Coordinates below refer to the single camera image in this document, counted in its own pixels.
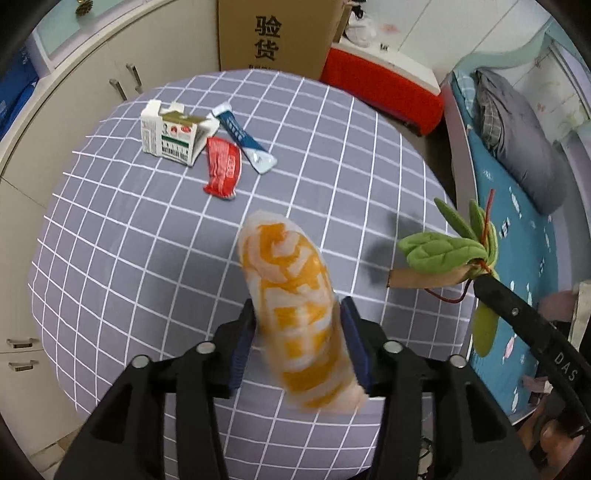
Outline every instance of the green stripe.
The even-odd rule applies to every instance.
[[[189,144],[187,142],[177,140],[176,138],[170,138],[170,137],[167,137],[166,135],[162,136],[162,140],[166,140],[167,142],[171,142],[171,143],[176,143],[177,145],[180,145],[181,147],[185,147],[185,148],[189,147]]]

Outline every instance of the red wrapper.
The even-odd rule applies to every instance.
[[[226,200],[236,196],[236,184],[242,170],[240,148],[219,137],[207,139],[209,183],[203,190]]]

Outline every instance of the gray tablecloth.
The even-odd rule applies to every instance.
[[[238,121],[279,160],[248,163],[231,202],[203,192],[193,168],[141,151],[151,98],[196,115],[229,100]],[[227,137],[223,129],[218,135]],[[333,287],[417,353],[446,358],[464,337],[473,298],[441,303],[386,290],[395,239],[446,231],[444,191],[401,134],[337,89],[275,72],[238,71],[170,83],[123,103],[74,152],[55,189],[30,276],[33,315],[60,385],[87,416],[135,356],[177,356],[234,320],[247,297],[236,236],[250,212],[279,212],[320,247]],[[456,297],[456,291],[443,292]],[[428,415],[429,399],[424,400]],[[230,476],[345,479],[371,463],[382,400],[353,414],[304,413],[283,401],[262,352],[235,398],[217,402]],[[174,397],[165,418],[168,478],[177,475]]]

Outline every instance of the cabinet handle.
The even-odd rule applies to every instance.
[[[12,340],[10,338],[6,339],[6,343],[10,345],[12,348],[31,348],[34,343],[38,343],[38,338],[29,338],[23,340]]]
[[[115,90],[117,90],[119,92],[119,94],[121,95],[121,99],[126,102],[127,101],[127,95],[125,94],[125,92],[123,91],[123,88],[121,87],[121,84],[119,83],[119,80],[115,80],[115,79],[110,79],[109,83],[115,87]]]
[[[14,372],[25,372],[27,370],[33,370],[35,365],[39,365],[39,360],[29,360],[28,362],[8,362],[8,366]]]
[[[129,70],[130,74],[134,76],[135,79],[135,91],[138,93],[142,93],[142,79],[139,78],[138,69],[135,68],[133,63],[126,63],[125,67]]]

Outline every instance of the screw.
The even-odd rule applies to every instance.
[[[134,368],[147,367],[148,364],[150,363],[150,361],[151,360],[150,360],[149,356],[146,356],[146,355],[137,355],[131,361],[131,366],[134,367]]]
[[[468,364],[466,359],[461,355],[452,355],[449,358],[449,362],[456,368],[464,368]]]
[[[384,344],[384,350],[389,353],[400,353],[404,347],[396,340],[389,340]]]
[[[201,342],[197,345],[197,353],[202,355],[207,355],[208,353],[214,353],[216,351],[215,343],[211,342]]]

